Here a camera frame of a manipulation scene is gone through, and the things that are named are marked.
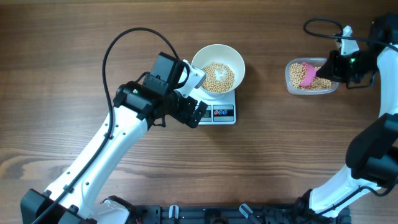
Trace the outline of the pink plastic scoop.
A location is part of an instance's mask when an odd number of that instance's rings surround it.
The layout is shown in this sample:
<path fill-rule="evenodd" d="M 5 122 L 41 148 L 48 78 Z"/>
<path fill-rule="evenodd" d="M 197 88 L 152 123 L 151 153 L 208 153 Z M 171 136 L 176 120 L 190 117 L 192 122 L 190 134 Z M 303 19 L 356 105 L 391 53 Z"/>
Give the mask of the pink plastic scoop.
<path fill-rule="evenodd" d="M 316 77 L 316 72 L 317 70 L 314 68 L 314 66 L 308 64 L 308 63 L 302 63 L 302 65 L 305 67 L 305 75 L 304 78 L 300 84 L 300 87 L 307 87 L 310 86 Z"/>

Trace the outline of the white bowl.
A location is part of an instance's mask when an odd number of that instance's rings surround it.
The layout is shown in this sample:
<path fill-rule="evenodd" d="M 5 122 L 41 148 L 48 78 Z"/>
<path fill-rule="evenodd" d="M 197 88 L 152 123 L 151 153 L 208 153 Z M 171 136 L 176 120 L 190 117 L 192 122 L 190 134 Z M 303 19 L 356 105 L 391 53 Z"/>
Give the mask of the white bowl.
<path fill-rule="evenodd" d="M 235 90 L 241 84 L 245 76 L 246 66 L 242 56 L 235 49 L 223 44 L 208 45 L 195 54 L 192 65 L 203 70 L 205 66 L 212 62 L 223 63 L 234 72 L 235 81 L 229 91 Z"/>

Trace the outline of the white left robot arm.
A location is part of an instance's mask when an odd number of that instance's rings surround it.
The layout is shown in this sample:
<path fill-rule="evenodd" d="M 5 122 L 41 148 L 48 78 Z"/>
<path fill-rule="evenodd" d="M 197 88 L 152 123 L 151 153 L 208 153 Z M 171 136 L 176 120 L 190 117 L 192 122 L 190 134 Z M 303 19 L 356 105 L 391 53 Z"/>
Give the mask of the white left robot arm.
<path fill-rule="evenodd" d="M 150 72 L 121 85 L 104 123 L 72 165 L 44 192 L 21 200 L 24 223 L 135 223 L 136 208 L 115 196 L 95 204 L 125 153 L 155 120 L 170 115 L 191 128 L 207 108 L 190 96 L 205 80 L 200 68 L 161 52 Z"/>

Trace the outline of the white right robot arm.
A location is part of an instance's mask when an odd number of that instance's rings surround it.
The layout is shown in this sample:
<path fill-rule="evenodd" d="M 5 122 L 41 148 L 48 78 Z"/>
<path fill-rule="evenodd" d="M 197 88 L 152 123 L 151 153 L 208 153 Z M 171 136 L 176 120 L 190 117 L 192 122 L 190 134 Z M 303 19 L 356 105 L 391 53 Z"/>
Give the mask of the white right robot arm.
<path fill-rule="evenodd" d="M 367 50 L 358 50 L 359 38 L 339 32 L 331 39 L 340 44 L 330 51 L 318 78 L 345 83 L 347 89 L 361 88 L 370 74 L 381 79 L 379 117 L 358 134 L 348 146 L 345 165 L 325 184 L 310 189 L 296 201 L 295 212 L 309 222 L 336 218 L 350 203 L 365 194 L 385 197 L 397 185 L 397 14 L 375 18 L 367 38 Z"/>

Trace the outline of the white digital kitchen scale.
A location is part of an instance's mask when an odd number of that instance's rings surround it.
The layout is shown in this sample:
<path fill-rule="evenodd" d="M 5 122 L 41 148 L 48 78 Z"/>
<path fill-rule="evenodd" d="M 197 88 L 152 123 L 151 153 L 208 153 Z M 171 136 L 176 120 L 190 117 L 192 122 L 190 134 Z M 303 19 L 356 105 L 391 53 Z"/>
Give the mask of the white digital kitchen scale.
<path fill-rule="evenodd" d="M 235 91 L 227 93 L 211 93 L 203 88 L 194 89 L 191 97 L 208 105 L 199 125 L 223 125 L 236 122 Z"/>

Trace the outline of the soybeans in bowl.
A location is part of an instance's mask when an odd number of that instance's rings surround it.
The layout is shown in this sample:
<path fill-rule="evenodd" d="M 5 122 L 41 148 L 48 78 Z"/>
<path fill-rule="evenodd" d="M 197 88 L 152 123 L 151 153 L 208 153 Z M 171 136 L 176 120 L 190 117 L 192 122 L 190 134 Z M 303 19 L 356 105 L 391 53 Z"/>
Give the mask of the soybeans in bowl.
<path fill-rule="evenodd" d="M 212 93 L 224 93 L 229 91 L 235 81 L 235 74 L 227 65 L 218 62 L 203 68 L 206 78 L 202 83 L 202 87 Z"/>

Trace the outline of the clear plastic container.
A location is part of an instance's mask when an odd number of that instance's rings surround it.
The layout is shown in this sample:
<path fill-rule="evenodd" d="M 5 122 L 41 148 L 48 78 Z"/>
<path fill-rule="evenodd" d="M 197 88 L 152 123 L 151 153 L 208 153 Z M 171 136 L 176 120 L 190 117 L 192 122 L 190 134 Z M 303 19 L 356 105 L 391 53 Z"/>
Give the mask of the clear plastic container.
<path fill-rule="evenodd" d="M 331 93 L 338 88 L 338 83 L 315 77 L 309 86 L 300 86 L 307 73 L 307 66 L 318 70 L 326 62 L 326 58 L 297 58 L 290 61 L 285 68 L 287 90 L 293 95 L 322 95 Z"/>

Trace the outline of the soybeans in container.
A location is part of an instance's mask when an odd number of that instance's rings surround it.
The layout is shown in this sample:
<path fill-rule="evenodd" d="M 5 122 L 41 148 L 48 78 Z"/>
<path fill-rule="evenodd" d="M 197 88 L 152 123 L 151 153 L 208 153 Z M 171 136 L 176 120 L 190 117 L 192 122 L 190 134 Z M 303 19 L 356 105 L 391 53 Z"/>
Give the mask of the soybeans in container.
<path fill-rule="evenodd" d="M 332 84 L 330 80 L 315 77 L 312 84 L 307 87 L 300 87 L 300 84 L 305 75 L 305 67 L 302 63 L 293 63 L 289 67 L 289 76 L 290 81 L 292 82 L 292 86 L 294 88 L 303 89 L 303 90 L 326 90 L 331 88 Z"/>

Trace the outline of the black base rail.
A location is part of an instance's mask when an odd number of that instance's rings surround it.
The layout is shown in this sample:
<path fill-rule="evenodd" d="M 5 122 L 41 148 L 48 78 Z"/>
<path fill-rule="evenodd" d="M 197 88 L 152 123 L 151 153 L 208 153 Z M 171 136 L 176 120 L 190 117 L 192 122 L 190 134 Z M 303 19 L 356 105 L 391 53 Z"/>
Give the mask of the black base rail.
<path fill-rule="evenodd" d="M 172 205 L 137 205 L 117 197 L 110 196 L 102 201 L 117 202 L 131 212 L 125 223 L 141 224 L 214 224 L 214 223 L 335 223 L 351 224 L 351 211 L 348 207 L 342 209 L 335 218 L 306 216 L 295 210 L 292 204 L 245 204 L 241 206 L 217 207 L 179 207 Z"/>

